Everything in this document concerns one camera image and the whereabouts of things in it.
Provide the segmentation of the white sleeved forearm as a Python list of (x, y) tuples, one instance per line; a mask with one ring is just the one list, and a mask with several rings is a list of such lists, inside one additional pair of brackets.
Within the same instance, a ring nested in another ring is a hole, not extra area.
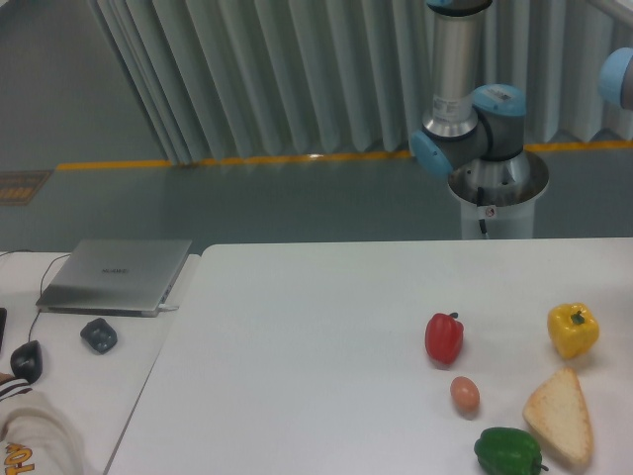
[(83, 446), (70, 421), (28, 381), (1, 375), (1, 472), (82, 474)]

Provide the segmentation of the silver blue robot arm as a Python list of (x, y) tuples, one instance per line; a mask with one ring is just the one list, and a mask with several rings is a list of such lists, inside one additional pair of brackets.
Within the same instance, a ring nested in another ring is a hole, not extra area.
[(620, 1), (429, 1), (426, 105), (409, 147), (445, 177), (478, 159), (507, 161), (528, 139), (592, 136), (600, 107), (632, 108), (632, 48), (609, 14)]

